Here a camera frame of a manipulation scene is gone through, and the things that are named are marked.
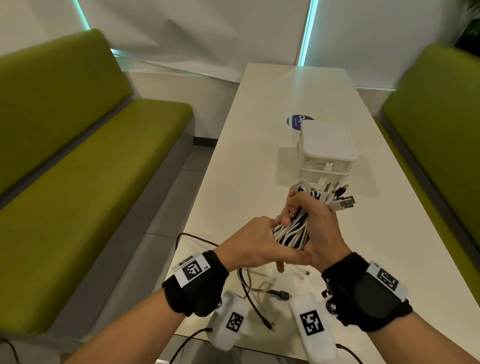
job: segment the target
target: gray tile floor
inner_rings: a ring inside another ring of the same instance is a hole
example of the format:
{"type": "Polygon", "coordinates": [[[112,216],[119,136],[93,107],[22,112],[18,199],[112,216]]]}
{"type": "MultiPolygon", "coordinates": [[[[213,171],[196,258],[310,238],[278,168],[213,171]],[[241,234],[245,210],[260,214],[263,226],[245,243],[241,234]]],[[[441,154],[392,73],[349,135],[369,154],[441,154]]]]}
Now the gray tile floor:
{"type": "MultiPolygon", "coordinates": [[[[109,323],[146,298],[153,291],[157,281],[162,281],[159,277],[165,277],[167,274],[175,250],[176,237],[185,227],[212,153],[213,148],[194,147],[106,303],[92,329],[92,335],[100,332],[109,323]]],[[[184,340],[184,337],[175,335],[160,359],[170,361],[184,340]]],[[[18,341],[14,344],[22,364],[60,364],[60,353],[54,350],[18,341]]],[[[245,364],[279,363],[272,355],[248,350],[224,353],[202,340],[190,341],[178,355],[175,363],[241,364],[242,361],[245,364]]],[[[15,363],[10,348],[6,344],[0,346],[0,363],[15,363]]]]}

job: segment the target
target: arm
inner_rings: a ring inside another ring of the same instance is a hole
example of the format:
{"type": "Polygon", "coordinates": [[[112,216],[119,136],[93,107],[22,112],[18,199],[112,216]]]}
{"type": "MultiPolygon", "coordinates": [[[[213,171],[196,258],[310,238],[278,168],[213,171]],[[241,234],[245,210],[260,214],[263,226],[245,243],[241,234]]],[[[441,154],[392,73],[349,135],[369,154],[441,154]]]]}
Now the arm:
{"type": "MultiPolygon", "coordinates": [[[[292,187],[287,204],[276,222],[290,224],[290,213],[304,208],[309,219],[310,241],[305,247],[312,266],[323,273],[327,268],[351,253],[342,238],[334,212],[305,192],[295,195],[292,187]]],[[[479,364],[474,357],[435,330],[418,314],[397,318],[384,328],[368,333],[387,364],[479,364]]]]}
{"type": "MultiPolygon", "coordinates": [[[[228,272],[270,262],[309,265],[310,256],[279,245],[275,223],[254,218],[214,251],[228,272]]],[[[154,363],[185,319],[168,305],[163,289],[154,293],[85,344],[66,364],[154,363]]]]}

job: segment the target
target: hand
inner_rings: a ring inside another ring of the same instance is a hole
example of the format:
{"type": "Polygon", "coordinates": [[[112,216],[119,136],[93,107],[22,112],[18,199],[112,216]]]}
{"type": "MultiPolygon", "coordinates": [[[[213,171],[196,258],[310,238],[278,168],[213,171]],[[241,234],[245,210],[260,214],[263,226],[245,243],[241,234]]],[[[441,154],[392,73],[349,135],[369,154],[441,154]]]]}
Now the hand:
{"type": "Polygon", "coordinates": [[[290,215],[295,214],[299,207],[308,213],[307,232],[310,239],[304,251],[312,258],[312,267],[323,273],[352,251],[342,238],[335,212],[304,191],[295,194],[295,186],[290,188],[286,205],[275,223],[290,225],[290,215]]]}
{"type": "Polygon", "coordinates": [[[225,268],[256,268],[271,262],[309,265],[308,253],[277,243],[273,238],[275,221],[263,216],[250,220],[214,251],[225,268]]]}

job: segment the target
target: person's right forearm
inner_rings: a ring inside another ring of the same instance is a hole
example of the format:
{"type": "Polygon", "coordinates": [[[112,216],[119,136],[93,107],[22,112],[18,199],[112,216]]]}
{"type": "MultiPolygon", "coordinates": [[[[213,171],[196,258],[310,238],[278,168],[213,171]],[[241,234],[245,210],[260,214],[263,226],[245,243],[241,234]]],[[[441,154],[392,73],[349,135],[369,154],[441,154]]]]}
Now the person's right forearm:
{"type": "Polygon", "coordinates": [[[479,364],[415,312],[368,333],[387,364],[479,364]]]}

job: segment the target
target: black wristband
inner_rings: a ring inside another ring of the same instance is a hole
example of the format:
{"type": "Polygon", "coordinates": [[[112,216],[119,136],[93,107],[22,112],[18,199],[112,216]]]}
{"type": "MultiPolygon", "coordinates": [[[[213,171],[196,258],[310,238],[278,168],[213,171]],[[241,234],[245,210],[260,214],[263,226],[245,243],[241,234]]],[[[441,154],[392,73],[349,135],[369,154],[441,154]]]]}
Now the black wristband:
{"type": "Polygon", "coordinates": [[[369,265],[360,255],[351,253],[322,274],[332,295],[327,309],[344,326],[356,325],[365,332],[379,330],[413,311],[408,300],[401,302],[367,273],[369,265]]]}
{"type": "Polygon", "coordinates": [[[205,317],[218,306],[228,271],[213,250],[202,255],[210,268],[189,281],[183,288],[175,275],[162,284],[167,302],[175,312],[184,313],[186,316],[195,313],[197,316],[205,317]]]}

